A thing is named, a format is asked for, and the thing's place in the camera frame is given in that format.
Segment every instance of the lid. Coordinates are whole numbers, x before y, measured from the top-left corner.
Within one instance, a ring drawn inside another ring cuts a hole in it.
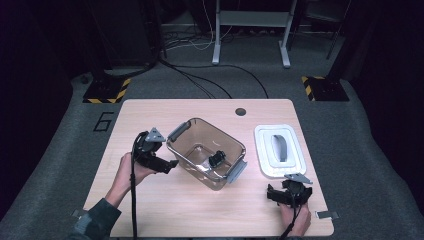
[[[284,177],[285,174],[305,174],[305,159],[290,125],[258,125],[255,128],[255,143],[265,175]]]

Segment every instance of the black chair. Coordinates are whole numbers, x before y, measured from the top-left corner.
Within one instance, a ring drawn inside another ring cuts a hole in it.
[[[300,11],[301,17],[294,26],[293,37],[289,43],[288,49],[294,42],[297,30],[301,23],[301,20],[307,20],[309,22],[318,23],[321,25],[327,25],[334,29],[333,42],[331,44],[330,51],[327,54],[327,59],[330,58],[331,52],[333,51],[334,45],[336,44],[337,37],[339,36],[340,30],[343,26],[343,22],[346,18],[347,12],[352,0],[336,0],[336,1],[310,1],[306,0],[303,9]]]

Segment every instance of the person's right hand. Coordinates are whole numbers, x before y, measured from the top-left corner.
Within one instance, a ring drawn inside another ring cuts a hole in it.
[[[287,229],[287,227],[293,221],[294,211],[290,206],[281,203],[279,205],[281,216],[283,218],[283,227],[284,229]],[[305,232],[308,230],[309,226],[311,226],[311,212],[309,211],[308,203],[306,203],[302,205],[299,215],[294,222],[293,229],[288,233],[287,236],[302,237],[305,235]]]

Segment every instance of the plastic box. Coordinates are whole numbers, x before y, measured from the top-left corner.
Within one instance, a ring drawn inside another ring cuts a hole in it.
[[[247,164],[242,143],[200,118],[182,123],[168,136],[166,145],[180,166],[215,191],[234,182]],[[225,153],[225,161],[211,167],[209,158],[217,151]]]

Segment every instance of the stand base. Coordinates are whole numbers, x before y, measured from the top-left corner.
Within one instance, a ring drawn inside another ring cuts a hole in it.
[[[349,101],[340,82],[330,82],[325,77],[302,77],[310,101]]]
[[[84,103],[119,103],[131,79],[111,79],[108,84],[92,82],[84,94]]]

